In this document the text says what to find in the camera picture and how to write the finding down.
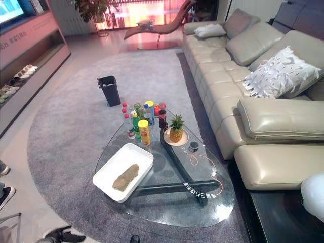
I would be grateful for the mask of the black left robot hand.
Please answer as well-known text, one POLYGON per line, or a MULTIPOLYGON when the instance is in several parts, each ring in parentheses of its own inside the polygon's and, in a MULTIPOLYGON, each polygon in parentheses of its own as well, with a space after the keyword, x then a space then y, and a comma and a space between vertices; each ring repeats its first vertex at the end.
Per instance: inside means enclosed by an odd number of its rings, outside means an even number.
POLYGON ((79 243, 83 242, 86 239, 84 235, 72 234, 70 229, 71 225, 55 228, 48 233, 46 233, 37 243, 46 242, 46 243, 59 243, 59 242, 71 242, 79 243))

